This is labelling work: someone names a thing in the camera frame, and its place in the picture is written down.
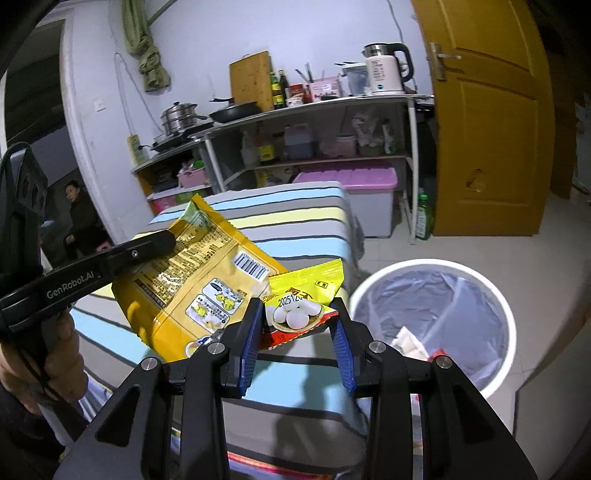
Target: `human hand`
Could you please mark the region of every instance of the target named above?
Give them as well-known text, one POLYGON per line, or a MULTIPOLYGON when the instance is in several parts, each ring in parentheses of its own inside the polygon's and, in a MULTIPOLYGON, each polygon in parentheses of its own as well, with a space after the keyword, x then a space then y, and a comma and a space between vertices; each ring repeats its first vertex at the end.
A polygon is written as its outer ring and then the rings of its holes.
MULTIPOLYGON (((84 360, 79 353, 80 338, 74 330, 74 320, 69 313, 62 313, 57 320, 58 341, 47 355, 45 371, 49 385, 66 401, 80 400, 88 387, 84 372, 84 360)), ((35 362, 29 359, 38 371, 35 362)), ((39 405, 30 393, 30 386, 37 383, 17 350, 9 343, 0 343, 0 382, 24 407, 35 415, 41 415, 39 405)))

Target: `door handle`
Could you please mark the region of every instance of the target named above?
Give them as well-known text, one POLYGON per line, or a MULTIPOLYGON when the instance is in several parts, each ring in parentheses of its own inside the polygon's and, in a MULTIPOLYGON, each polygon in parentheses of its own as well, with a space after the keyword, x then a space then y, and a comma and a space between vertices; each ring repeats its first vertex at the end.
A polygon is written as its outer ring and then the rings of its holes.
POLYGON ((456 59, 456 60, 461 60, 462 56, 461 55, 450 55, 449 53, 438 53, 437 54, 437 58, 438 59, 456 59))
POLYGON ((429 42, 428 52, 429 63, 431 64, 431 72, 436 80, 441 82, 446 81, 445 64, 443 59, 461 60, 461 55, 452 55, 449 53, 441 52, 441 45, 436 42, 429 42))

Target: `wooden door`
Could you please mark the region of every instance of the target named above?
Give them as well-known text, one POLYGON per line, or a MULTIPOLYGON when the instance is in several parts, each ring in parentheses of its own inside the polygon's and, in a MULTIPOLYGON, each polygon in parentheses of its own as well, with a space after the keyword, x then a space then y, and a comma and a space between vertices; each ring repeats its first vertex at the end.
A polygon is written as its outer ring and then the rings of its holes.
POLYGON ((548 62, 525 0, 413 4, 439 123, 434 233, 537 233, 550 184, 554 109, 548 62), (431 44, 461 59, 435 58, 431 44))

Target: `green cloth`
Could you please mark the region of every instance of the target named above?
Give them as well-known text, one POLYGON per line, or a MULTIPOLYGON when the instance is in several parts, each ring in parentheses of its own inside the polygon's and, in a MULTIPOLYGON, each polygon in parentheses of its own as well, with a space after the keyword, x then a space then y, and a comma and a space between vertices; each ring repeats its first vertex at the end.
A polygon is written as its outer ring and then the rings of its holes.
POLYGON ((144 0, 123 0, 123 31, 127 51, 138 58, 146 92, 170 85, 170 75, 160 63, 160 52, 154 45, 144 0))

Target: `blue gripper pad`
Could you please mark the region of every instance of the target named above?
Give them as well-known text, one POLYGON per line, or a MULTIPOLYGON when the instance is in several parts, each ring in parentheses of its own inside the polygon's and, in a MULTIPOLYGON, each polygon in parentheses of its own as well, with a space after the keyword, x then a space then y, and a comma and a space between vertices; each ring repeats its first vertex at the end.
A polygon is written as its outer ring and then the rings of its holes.
POLYGON ((333 347, 335 349, 336 361, 339 364, 340 380, 347 393, 353 397, 357 389, 355 381, 355 370, 353 368, 353 354, 345 335, 345 330, 340 320, 331 322, 330 336, 332 337, 333 347))
POLYGON ((264 303, 261 301, 257 302, 257 308, 253 312, 254 320, 248 331, 248 338, 246 339, 241 355, 238 390, 242 396, 246 395, 246 391, 251 386, 252 377, 255 374, 256 356, 258 355, 259 343, 261 341, 262 318, 264 313, 264 303))

